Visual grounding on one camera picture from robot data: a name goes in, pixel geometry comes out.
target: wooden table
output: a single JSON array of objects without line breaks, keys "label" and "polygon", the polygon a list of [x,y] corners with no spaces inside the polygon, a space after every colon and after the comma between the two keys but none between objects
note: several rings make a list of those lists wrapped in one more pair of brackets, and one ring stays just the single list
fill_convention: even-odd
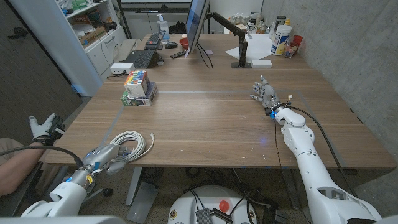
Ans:
[{"label": "wooden table", "polygon": [[[144,46],[149,35],[141,43]],[[178,42],[180,35],[172,35]],[[324,127],[336,155],[347,169],[392,169],[396,162],[379,141],[352,113],[322,75],[304,59],[270,55],[272,69],[231,69],[235,58],[225,53],[238,46],[238,38],[226,34],[202,34],[199,43],[211,49],[214,69],[207,69],[199,52],[172,60],[182,50],[163,49],[163,66],[147,69],[159,89],[152,106],[123,106],[125,77],[107,80],[90,100],[56,146],[80,157],[117,134],[134,130],[151,144],[150,153],[134,166],[172,167],[279,167],[275,126],[263,106],[249,97],[254,82],[264,75],[281,101],[293,95],[293,105],[315,115]],[[315,148],[328,168],[335,168],[331,153],[315,123],[306,118],[315,133]],[[280,160],[284,167],[297,167],[277,127]],[[51,164],[74,164],[60,152],[51,152]]]}]

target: black stand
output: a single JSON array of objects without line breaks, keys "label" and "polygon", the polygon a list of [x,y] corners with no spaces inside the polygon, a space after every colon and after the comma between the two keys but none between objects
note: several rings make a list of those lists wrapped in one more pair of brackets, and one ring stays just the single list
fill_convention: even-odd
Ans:
[{"label": "black stand", "polygon": [[209,13],[206,16],[206,19],[213,18],[222,26],[225,26],[229,31],[231,31],[234,35],[239,37],[239,62],[231,63],[231,68],[251,68],[250,63],[246,63],[246,51],[248,50],[248,42],[245,40],[245,33],[243,30],[236,27],[236,25],[232,24],[230,21],[222,17],[217,12]]}]

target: computer monitor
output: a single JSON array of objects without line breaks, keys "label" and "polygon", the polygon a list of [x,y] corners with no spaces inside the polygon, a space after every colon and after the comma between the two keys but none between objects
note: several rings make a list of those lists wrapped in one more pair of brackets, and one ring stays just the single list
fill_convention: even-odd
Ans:
[{"label": "computer monitor", "polygon": [[210,0],[192,0],[187,18],[187,37],[190,52],[195,50]]}]

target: red cup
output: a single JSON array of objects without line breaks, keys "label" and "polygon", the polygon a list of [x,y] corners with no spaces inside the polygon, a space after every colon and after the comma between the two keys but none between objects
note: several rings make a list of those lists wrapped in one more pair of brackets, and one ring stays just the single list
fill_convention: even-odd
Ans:
[{"label": "red cup", "polygon": [[301,44],[301,41],[303,41],[303,37],[302,36],[299,36],[299,35],[294,35],[293,36],[293,43],[296,43],[296,44]]},{"label": "red cup", "polygon": [[300,45],[301,45],[301,41],[303,41],[303,37],[299,36],[299,35],[294,35],[293,36],[293,41],[292,43],[295,43],[298,45],[297,50],[294,52],[293,55],[297,54],[297,52],[299,51]]}]

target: white cylinder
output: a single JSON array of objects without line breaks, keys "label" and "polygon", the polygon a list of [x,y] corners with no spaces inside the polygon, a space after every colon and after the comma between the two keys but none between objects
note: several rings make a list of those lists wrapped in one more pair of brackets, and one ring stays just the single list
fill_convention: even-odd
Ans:
[{"label": "white cylinder", "polygon": [[288,25],[279,25],[276,33],[274,34],[274,39],[272,40],[271,54],[282,55],[285,50],[285,44],[289,38],[292,27]]}]

